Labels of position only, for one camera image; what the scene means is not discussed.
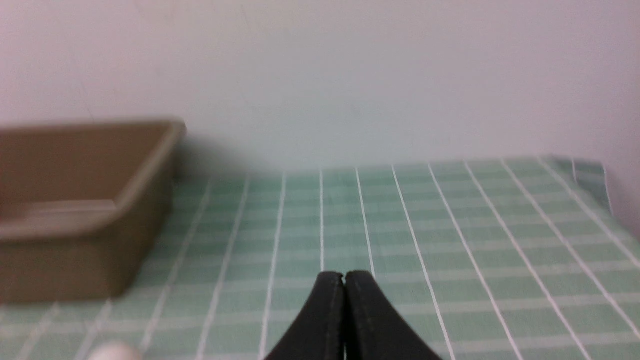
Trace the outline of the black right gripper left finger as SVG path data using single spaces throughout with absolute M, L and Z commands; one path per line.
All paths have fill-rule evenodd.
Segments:
M 320 272 L 311 292 L 267 360 L 343 360 L 345 358 L 343 274 Z

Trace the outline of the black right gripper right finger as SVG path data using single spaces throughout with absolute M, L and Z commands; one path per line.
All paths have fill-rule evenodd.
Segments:
M 373 275 L 356 270 L 345 278 L 345 348 L 348 360 L 439 360 L 391 305 Z

